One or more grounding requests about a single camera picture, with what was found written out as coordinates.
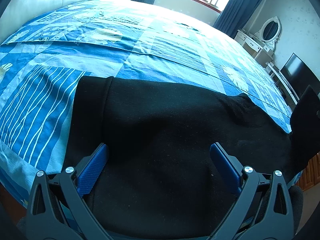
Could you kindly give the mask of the black pants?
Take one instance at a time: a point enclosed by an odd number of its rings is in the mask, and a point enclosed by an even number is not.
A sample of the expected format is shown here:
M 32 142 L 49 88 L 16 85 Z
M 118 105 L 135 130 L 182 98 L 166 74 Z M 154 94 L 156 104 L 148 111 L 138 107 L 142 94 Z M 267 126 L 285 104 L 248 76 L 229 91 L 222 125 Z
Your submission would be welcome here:
M 235 200 L 209 157 L 219 143 L 242 165 L 286 182 L 319 152 L 319 98 L 307 89 L 285 132 L 246 94 L 181 83 L 82 77 L 64 167 L 100 145 L 107 164 L 86 203 L 108 231 L 147 239 L 208 236 Z

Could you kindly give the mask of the brown wooden cabinet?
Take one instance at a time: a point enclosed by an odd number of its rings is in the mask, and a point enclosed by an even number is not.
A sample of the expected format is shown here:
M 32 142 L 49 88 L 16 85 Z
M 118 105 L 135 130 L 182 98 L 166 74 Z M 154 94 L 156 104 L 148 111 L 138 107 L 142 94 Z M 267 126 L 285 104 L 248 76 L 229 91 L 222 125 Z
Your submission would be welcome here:
M 320 181 L 320 155 L 317 153 L 304 169 L 299 181 L 296 183 L 303 191 L 306 191 L 313 186 L 319 184 Z

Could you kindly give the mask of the white tv stand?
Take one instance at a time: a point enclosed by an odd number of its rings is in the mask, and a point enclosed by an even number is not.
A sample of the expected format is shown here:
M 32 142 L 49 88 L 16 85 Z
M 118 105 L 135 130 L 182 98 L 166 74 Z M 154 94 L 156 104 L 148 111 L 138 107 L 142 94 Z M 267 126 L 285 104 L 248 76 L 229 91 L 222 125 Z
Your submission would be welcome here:
M 265 70 L 275 82 L 286 103 L 292 109 L 294 109 L 299 101 L 299 97 L 296 95 L 289 82 L 285 79 L 283 74 L 281 74 L 281 72 L 276 69 L 275 65 L 272 62 L 269 62 L 266 65 Z

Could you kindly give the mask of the black flat television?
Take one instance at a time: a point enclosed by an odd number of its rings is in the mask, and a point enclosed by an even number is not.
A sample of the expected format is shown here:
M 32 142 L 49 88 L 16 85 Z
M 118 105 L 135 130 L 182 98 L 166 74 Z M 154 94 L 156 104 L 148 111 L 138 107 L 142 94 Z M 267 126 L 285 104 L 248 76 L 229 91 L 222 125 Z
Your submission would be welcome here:
M 319 79 L 312 70 L 293 53 L 280 70 L 294 93 L 300 98 L 308 86 L 319 94 Z

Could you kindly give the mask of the blue patchwork bed sheet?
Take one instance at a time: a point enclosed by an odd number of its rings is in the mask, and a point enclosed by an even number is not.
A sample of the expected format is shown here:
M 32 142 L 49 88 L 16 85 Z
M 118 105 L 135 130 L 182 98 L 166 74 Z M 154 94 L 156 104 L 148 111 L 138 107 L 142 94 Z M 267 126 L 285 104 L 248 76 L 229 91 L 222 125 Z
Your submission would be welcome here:
M 291 110 L 263 67 L 197 19 L 125 0 L 75 2 L 38 16 L 34 5 L 9 5 L 1 16 L 1 183 L 22 206 L 37 171 L 62 168 L 85 75 L 246 93 L 291 130 Z

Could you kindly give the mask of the white vanity dresser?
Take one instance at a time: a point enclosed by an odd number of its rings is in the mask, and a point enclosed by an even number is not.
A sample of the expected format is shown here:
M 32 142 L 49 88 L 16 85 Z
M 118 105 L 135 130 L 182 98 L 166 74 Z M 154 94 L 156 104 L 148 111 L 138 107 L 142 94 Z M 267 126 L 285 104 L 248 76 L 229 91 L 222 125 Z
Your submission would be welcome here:
M 238 30 L 234 38 L 261 66 L 266 67 L 268 63 L 273 61 L 273 51 L 263 46 L 261 42 L 256 41 L 252 35 L 248 35 L 242 30 Z

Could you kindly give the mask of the white oval vanity mirror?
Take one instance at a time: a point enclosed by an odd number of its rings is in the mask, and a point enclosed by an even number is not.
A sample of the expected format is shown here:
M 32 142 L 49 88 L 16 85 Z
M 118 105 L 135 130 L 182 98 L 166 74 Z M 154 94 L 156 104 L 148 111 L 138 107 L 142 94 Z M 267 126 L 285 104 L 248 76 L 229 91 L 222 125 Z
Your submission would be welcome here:
M 277 16 L 269 18 L 262 25 L 260 30 L 255 33 L 255 37 L 263 42 L 272 51 L 276 48 L 276 42 L 281 33 L 281 23 Z

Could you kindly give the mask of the dark blue right curtain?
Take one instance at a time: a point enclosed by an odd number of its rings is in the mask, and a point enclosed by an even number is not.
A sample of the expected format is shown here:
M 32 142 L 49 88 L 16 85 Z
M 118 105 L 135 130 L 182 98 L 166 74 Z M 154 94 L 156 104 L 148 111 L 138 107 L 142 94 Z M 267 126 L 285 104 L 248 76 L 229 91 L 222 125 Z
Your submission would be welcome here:
M 231 38 L 235 38 L 262 0 L 229 0 L 213 27 Z

